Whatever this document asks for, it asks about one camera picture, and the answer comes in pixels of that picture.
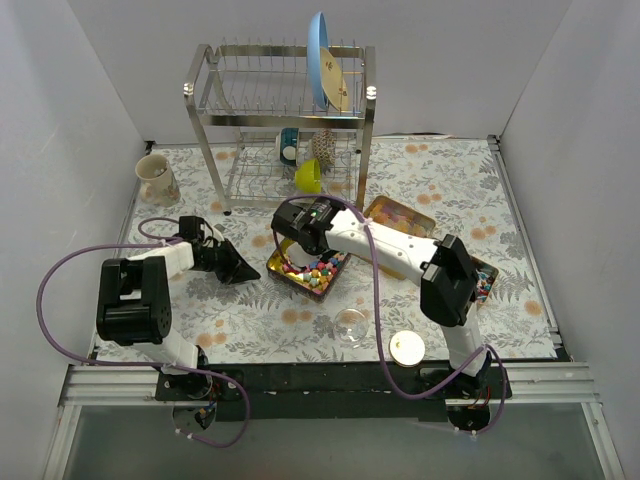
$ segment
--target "floral tablecloth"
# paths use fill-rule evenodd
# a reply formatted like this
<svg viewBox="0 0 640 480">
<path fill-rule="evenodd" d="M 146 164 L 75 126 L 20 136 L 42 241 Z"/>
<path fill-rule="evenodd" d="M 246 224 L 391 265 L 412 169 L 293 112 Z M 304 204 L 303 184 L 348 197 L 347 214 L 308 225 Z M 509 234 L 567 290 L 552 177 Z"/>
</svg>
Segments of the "floral tablecloth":
<svg viewBox="0 0 640 480">
<path fill-rule="evenodd" d="M 213 151 L 226 183 L 235 149 Z M 265 263 L 274 250 L 269 228 L 273 210 L 235 208 L 225 217 L 198 148 L 155 153 L 169 159 L 182 198 L 170 208 L 138 201 L 129 240 L 146 243 L 137 225 L 148 217 L 204 216 L 224 228 L 224 235 L 262 275 L 258 281 L 231 286 L 221 285 L 213 273 L 189 271 L 172 278 L 173 326 L 187 340 L 203 347 L 212 363 L 377 359 L 368 263 L 352 257 L 325 302 L 311 302 L 267 276 Z M 500 355 L 555 357 L 546 312 L 486 141 L 374 140 L 365 205 L 380 194 L 436 219 L 434 236 L 457 235 L 471 254 L 500 269 L 489 300 L 478 312 L 481 333 Z M 175 225 L 147 226 L 155 234 L 175 233 Z M 427 358 L 447 358 L 439 326 L 420 311 L 417 287 L 385 274 L 380 278 L 385 344 L 395 332 L 409 329 L 424 339 Z M 362 311 L 371 322 L 367 339 L 357 348 L 333 337 L 332 322 L 344 308 Z M 98 341 L 97 349 L 101 359 L 144 359 L 110 342 Z"/>
</svg>

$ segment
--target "mug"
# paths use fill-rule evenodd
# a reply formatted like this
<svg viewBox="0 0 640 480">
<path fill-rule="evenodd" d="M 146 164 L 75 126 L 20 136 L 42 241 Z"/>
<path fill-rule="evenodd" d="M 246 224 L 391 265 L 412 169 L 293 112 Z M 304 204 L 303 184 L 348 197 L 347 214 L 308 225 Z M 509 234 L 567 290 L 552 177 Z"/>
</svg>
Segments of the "mug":
<svg viewBox="0 0 640 480">
<path fill-rule="evenodd" d="M 142 180 L 143 201 L 163 207 L 180 201 L 180 188 L 165 156 L 151 154 L 141 158 L 136 165 L 136 175 Z"/>
</svg>

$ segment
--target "gray wall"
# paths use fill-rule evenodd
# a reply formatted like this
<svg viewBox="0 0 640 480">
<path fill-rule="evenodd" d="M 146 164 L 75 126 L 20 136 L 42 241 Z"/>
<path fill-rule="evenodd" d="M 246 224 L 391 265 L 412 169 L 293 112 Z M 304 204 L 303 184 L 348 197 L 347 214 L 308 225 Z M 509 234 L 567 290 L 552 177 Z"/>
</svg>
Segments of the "gray wall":
<svg viewBox="0 0 640 480">
<path fill-rule="evenodd" d="M 593 368 L 640 478 L 640 6 L 574 0 L 503 136 L 507 170 L 571 352 Z"/>
<path fill-rule="evenodd" d="M 0 2 L 0 477 L 39 478 L 67 368 L 34 300 L 65 253 L 115 241 L 143 143 L 65 0 Z M 86 353 L 101 256 L 46 292 L 67 347 Z"/>
<path fill-rule="evenodd" d="M 376 133 L 500 133 L 571 1 L 69 3 L 138 131 L 145 139 L 181 143 L 195 142 L 182 84 L 196 45 L 215 46 L 223 37 L 306 44 L 319 9 L 334 43 L 376 46 Z"/>
</svg>

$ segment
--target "wire rack shelf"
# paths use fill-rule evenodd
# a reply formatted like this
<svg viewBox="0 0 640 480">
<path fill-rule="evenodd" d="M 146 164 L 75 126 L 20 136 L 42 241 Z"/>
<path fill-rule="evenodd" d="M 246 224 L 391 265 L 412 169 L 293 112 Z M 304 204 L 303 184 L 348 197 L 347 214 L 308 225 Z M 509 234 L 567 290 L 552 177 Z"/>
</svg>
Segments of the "wire rack shelf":
<svg viewBox="0 0 640 480">
<path fill-rule="evenodd" d="M 198 47 L 183 94 L 225 213 L 233 206 L 277 205 L 295 193 L 295 170 L 279 163 L 273 143 L 279 129 L 286 127 L 306 129 L 307 133 L 323 128 L 334 131 L 339 140 L 336 164 L 323 172 L 323 182 L 328 192 L 341 192 L 362 209 L 377 96 L 375 50 L 342 40 L 329 50 L 340 62 L 350 102 L 322 109 L 314 102 L 309 85 L 306 46 L 295 41 L 293 45 L 271 40 L 262 44 L 257 39 L 246 44 L 223 41 L 215 50 L 206 44 Z M 211 154 L 205 126 L 233 127 L 239 155 L 226 186 Z M 265 128 L 271 132 L 264 133 Z M 299 155 L 306 153 L 304 150 L 299 149 Z"/>
</svg>

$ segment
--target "rack wire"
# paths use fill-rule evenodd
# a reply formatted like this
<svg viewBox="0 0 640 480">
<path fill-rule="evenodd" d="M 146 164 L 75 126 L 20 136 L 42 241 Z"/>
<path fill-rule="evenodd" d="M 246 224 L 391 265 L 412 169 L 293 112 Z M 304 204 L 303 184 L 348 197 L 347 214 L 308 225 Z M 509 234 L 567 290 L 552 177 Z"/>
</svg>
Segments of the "rack wire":
<svg viewBox="0 0 640 480">
<path fill-rule="evenodd" d="M 329 128 L 340 140 L 336 163 L 323 172 L 326 191 L 340 193 L 362 209 L 369 166 L 375 113 L 375 51 L 355 42 L 329 47 L 340 62 L 348 105 L 318 107 L 313 99 L 307 69 L 307 47 L 239 44 L 223 40 L 215 51 L 200 45 L 184 84 L 189 118 L 225 213 L 233 206 L 277 205 L 295 192 L 295 170 L 278 161 L 274 140 L 279 129 Z M 201 76 L 204 82 L 198 83 Z M 239 155 L 226 186 L 218 173 L 205 126 L 233 127 Z M 264 133 L 265 127 L 271 132 Z M 306 147 L 299 146 L 299 155 Z"/>
</svg>

